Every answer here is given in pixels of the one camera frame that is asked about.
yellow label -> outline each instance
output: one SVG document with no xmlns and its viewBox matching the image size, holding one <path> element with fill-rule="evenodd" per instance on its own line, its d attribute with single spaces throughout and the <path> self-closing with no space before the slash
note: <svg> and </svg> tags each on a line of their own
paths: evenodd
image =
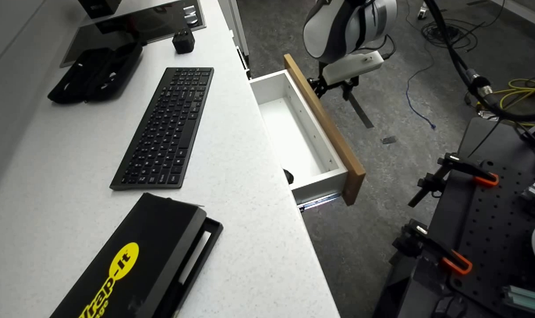
<svg viewBox="0 0 535 318">
<path fill-rule="evenodd" d="M 92 302 L 85 307 L 79 318 L 102 317 L 108 306 L 108 297 L 112 294 L 114 284 L 117 280 L 124 278 L 124 276 L 132 270 L 132 267 L 134 267 L 134 264 L 138 259 L 138 255 L 140 255 L 140 247 L 135 242 L 124 245 L 124 247 L 118 251 L 116 256 L 114 256 L 112 263 L 110 263 L 108 278 L 99 289 L 98 293 L 96 293 Z"/>
</svg>

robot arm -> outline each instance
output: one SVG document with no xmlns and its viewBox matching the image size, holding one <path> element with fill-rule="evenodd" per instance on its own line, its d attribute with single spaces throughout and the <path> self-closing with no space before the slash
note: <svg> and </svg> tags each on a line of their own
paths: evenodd
<svg viewBox="0 0 535 318">
<path fill-rule="evenodd" d="M 385 36 L 396 18 L 396 0 L 317 0 L 304 24 L 304 46 L 331 64 Z"/>
</svg>

white wall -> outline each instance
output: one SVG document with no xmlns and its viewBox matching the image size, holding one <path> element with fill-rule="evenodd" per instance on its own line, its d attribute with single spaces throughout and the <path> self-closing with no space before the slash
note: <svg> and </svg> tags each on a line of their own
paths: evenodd
<svg viewBox="0 0 535 318">
<path fill-rule="evenodd" d="M 0 178 L 85 15 L 77 0 L 0 0 Z"/>
</svg>

clamp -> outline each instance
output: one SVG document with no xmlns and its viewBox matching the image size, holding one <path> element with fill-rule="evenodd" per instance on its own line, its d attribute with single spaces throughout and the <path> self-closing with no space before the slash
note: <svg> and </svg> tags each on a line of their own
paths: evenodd
<svg viewBox="0 0 535 318">
<path fill-rule="evenodd" d="M 408 257 L 417 257 L 426 250 L 439 258 L 445 270 L 460 276 L 469 274 L 473 267 L 467 258 L 430 238 L 426 225 L 413 219 L 401 228 L 401 235 L 395 239 L 393 246 Z"/>
<path fill-rule="evenodd" d="M 416 207 L 417 204 L 430 192 L 443 193 L 446 187 L 444 177 L 446 177 L 452 170 L 473 175 L 475 183 L 485 187 L 495 187 L 499 184 L 499 176 L 483 169 L 481 165 L 477 165 L 467 159 L 459 157 L 457 153 L 447 153 L 443 158 L 438 158 L 438 164 L 441 165 L 441 167 L 435 174 L 427 173 L 426 177 L 419 179 L 417 185 L 421 187 L 421 190 L 409 202 L 409 207 Z"/>
</svg>

orange clamp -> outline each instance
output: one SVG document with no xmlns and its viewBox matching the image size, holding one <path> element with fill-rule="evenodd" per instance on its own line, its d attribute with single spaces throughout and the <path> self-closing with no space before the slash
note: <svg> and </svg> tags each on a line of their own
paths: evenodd
<svg viewBox="0 0 535 318">
<path fill-rule="evenodd" d="M 458 252 L 452 250 L 452 252 L 467 265 L 467 268 L 460 268 L 457 265 L 455 265 L 453 262 L 451 262 L 449 259 L 443 257 L 442 258 L 442 264 L 447 267 L 447 269 L 453 271 L 455 274 L 464 276 L 471 272 L 471 268 L 473 267 L 473 264 L 467 260 L 467 258 L 460 255 Z"/>
<path fill-rule="evenodd" d="M 487 188 L 495 187 L 499 184 L 499 175 L 496 175 L 494 173 L 491 173 L 495 177 L 495 181 L 489 181 L 487 179 L 483 179 L 480 177 L 474 177 L 474 182 L 477 183 L 480 186 L 484 186 Z"/>
</svg>

